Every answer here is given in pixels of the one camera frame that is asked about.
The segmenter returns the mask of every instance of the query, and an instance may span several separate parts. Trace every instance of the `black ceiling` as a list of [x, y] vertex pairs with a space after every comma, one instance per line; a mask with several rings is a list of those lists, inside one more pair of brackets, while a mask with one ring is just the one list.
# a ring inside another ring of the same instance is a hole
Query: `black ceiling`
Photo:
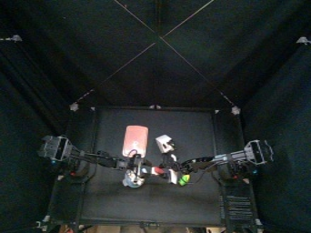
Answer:
[[2, 1], [70, 104], [242, 106], [308, 34], [309, 1]]

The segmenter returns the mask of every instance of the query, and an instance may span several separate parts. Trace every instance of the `green object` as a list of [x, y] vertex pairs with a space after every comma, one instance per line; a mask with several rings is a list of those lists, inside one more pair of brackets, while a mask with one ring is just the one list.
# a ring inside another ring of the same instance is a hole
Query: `green object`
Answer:
[[189, 182], [189, 175], [182, 175], [178, 181], [180, 185], [185, 186], [188, 182]]

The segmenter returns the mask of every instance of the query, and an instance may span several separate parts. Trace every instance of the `black wall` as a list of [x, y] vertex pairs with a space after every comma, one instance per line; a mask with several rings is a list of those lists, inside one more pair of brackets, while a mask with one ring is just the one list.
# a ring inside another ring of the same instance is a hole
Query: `black wall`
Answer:
[[265, 138], [274, 163], [254, 182], [264, 224], [280, 232], [311, 229], [311, 46], [300, 46], [244, 107], [245, 139]]
[[36, 155], [40, 138], [61, 134], [66, 105], [22, 49], [0, 44], [0, 232], [46, 214], [52, 176]]

